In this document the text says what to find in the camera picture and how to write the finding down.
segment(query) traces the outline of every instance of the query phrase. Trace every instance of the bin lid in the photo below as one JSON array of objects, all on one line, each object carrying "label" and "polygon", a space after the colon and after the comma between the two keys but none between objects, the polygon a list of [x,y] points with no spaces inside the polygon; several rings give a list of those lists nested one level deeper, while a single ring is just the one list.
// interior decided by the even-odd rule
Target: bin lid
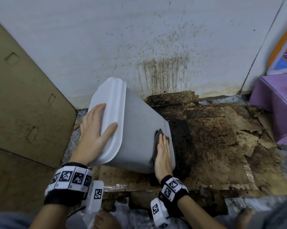
[{"label": "bin lid", "polygon": [[101,155],[91,163],[92,166],[111,161],[120,149],[123,133],[125,94],[125,81],[110,77],[98,87],[98,90],[92,96],[88,111],[97,104],[106,103],[106,107],[101,115],[100,135],[104,133],[111,123],[118,123],[114,135],[108,140]]}]

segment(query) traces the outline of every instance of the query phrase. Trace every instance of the white wall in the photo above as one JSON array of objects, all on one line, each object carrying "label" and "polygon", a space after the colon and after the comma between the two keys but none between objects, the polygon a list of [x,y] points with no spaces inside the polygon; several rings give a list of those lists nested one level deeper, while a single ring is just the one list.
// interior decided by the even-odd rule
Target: white wall
[{"label": "white wall", "polygon": [[287,0],[284,0],[274,23],[256,57],[242,88],[242,92],[252,91],[258,77],[267,72],[267,61],[276,44],[287,30]]},{"label": "white wall", "polygon": [[77,109],[108,77],[142,97],[236,94],[283,0],[0,0],[0,22]]}]

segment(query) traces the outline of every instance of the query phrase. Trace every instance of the stained cardboard floor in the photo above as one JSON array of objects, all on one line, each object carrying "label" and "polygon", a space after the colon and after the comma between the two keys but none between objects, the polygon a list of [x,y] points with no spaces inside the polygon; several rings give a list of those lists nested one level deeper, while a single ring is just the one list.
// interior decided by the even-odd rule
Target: stained cardboard floor
[{"label": "stained cardboard floor", "polygon": [[[223,197],[287,195],[278,148],[256,119],[260,109],[235,103],[217,104],[218,100],[198,103],[193,92],[178,95],[165,95],[169,96],[167,99],[157,96],[147,103],[169,122],[187,122],[194,150],[190,154],[191,172],[184,183],[198,196],[197,201],[204,199],[202,192],[211,195],[209,199],[213,201],[208,206],[223,204]],[[148,197],[160,189],[151,187],[149,178],[143,174],[103,165],[95,170],[95,178],[104,181],[105,191]],[[137,192],[130,195],[128,191]],[[214,191],[220,193],[217,200]]]}]

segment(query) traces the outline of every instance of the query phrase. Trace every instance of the plastic container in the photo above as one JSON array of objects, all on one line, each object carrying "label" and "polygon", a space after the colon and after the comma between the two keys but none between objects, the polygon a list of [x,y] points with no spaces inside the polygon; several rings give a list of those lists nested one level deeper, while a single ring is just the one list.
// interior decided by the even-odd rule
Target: plastic container
[{"label": "plastic container", "polygon": [[154,135],[161,128],[170,138],[172,168],[175,168],[169,123],[129,90],[123,80],[108,78],[92,96],[88,110],[101,103],[107,106],[102,115],[100,134],[113,122],[118,123],[118,128],[92,166],[105,164],[139,173],[153,173]]},{"label": "plastic container", "polygon": [[287,73],[287,31],[282,36],[269,61],[266,75],[278,75]]}]

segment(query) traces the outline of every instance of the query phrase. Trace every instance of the trash can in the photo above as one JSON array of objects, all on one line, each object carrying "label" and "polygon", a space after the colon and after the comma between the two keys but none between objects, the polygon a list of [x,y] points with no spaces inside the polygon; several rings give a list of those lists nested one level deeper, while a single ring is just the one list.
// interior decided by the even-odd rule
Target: trash can
[{"label": "trash can", "polygon": [[153,173],[154,136],[162,129],[170,139],[172,168],[175,168],[168,121],[129,90],[125,81],[108,78],[92,96],[88,111],[101,103],[107,106],[101,117],[100,134],[113,122],[118,123],[118,128],[92,166],[105,164],[139,173]]}]

